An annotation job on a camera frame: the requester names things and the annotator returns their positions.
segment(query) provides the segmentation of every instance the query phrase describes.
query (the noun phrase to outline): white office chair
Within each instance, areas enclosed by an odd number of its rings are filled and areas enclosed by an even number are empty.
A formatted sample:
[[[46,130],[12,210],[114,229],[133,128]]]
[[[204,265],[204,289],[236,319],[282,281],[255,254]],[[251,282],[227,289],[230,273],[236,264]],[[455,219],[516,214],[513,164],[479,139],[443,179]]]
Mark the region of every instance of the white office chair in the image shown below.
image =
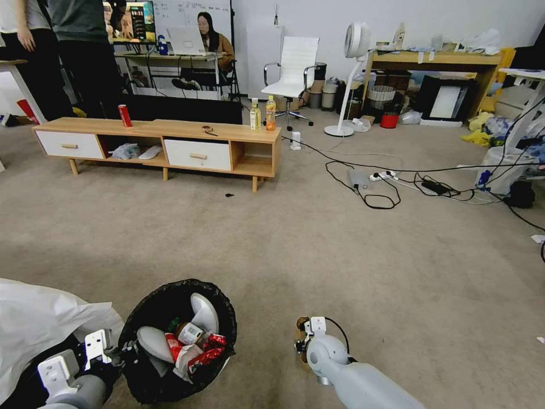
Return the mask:
[[[286,110],[277,112],[276,116],[286,116],[288,131],[293,129],[290,126],[290,115],[306,119],[309,126],[314,125],[306,116],[291,111],[290,105],[294,98],[300,98],[303,92],[314,83],[319,41],[320,39],[315,37],[284,37],[280,63],[271,62],[263,67],[266,86],[261,92],[286,98]],[[271,85],[267,84],[267,67],[269,65],[280,67],[280,80]]]

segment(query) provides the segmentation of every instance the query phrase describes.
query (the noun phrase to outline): plastic bottle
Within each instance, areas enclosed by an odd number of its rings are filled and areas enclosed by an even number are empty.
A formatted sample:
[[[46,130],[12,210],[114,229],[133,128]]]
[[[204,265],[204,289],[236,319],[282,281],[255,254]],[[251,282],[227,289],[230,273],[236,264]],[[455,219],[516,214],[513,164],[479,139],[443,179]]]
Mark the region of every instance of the plastic bottle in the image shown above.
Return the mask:
[[[274,101],[274,97],[272,95],[269,95],[269,100],[267,101],[267,105],[265,105],[265,112],[266,112],[266,118],[267,118],[267,130],[268,131],[274,131],[276,129],[276,102]]]
[[[257,106],[258,99],[251,99],[251,110],[250,110],[250,129],[252,131],[261,129],[261,110]]]

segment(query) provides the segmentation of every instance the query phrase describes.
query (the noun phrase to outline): red object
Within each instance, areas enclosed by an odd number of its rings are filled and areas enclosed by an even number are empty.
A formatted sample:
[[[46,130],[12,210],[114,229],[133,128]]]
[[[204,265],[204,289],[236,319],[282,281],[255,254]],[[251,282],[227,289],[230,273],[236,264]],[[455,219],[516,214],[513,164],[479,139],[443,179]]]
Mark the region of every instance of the red object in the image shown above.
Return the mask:
[[[176,339],[174,334],[167,332],[165,334],[166,342],[169,345],[170,353],[172,354],[172,358],[174,359],[174,362],[178,359],[178,355],[180,355],[180,351],[183,348],[183,345],[180,341]]]
[[[193,358],[187,363],[187,371],[190,375],[193,375],[201,366],[210,365],[210,362],[219,358],[224,350],[225,348],[221,347],[203,352],[201,355],[197,356],[197,358]]]
[[[227,338],[225,338],[223,335],[210,334],[206,341],[199,346],[203,351],[207,351],[212,348],[224,347],[226,345]]]
[[[380,120],[380,126],[382,128],[395,128],[397,126],[397,121],[399,120],[399,115],[383,115]]]
[[[127,105],[122,104],[118,105],[119,108],[119,115],[121,115],[121,119],[123,121],[123,126],[125,128],[132,127],[131,117],[129,116],[129,110],[127,109]]]
[[[32,111],[32,108],[30,108],[30,105],[28,104],[26,99],[20,99],[17,101],[17,105],[19,105],[19,108],[21,108],[24,112],[24,114],[36,125],[39,125],[40,122],[38,122],[38,119],[34,115],[34,112]]]

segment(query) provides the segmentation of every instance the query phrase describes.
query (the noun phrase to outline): wooden tv stand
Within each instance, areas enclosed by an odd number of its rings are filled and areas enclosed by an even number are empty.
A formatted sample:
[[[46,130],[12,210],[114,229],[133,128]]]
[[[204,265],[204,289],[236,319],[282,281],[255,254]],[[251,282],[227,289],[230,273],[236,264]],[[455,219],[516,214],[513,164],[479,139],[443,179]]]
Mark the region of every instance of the wooden tv stand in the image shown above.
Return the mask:
[[[249,126],[177,120],[133,121],[125,128],[121,120],[60,118],[33,128],[46,155],[66,157],[74,175],[75,159],[134,163],[168,169],[251,176],[252,190],[258,178],[274,177],[280,165],[280,128],[252,131]],[[203,126],[213,128],[208,133]],[[124,143],[137,143],[142,151],[161,145],[162,152],[150,160],[116,159],[108,153]]]

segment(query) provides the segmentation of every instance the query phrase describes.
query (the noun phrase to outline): drawer handle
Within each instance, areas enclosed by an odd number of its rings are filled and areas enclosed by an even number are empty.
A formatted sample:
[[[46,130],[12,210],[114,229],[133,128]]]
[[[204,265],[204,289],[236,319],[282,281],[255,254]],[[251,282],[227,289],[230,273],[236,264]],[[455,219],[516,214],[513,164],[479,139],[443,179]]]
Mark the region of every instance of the drawer handle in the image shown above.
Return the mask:
[[[200,153],[190,153],[189,156],[195,158],[195,159],[207,159],[208,156],[201,155]]]

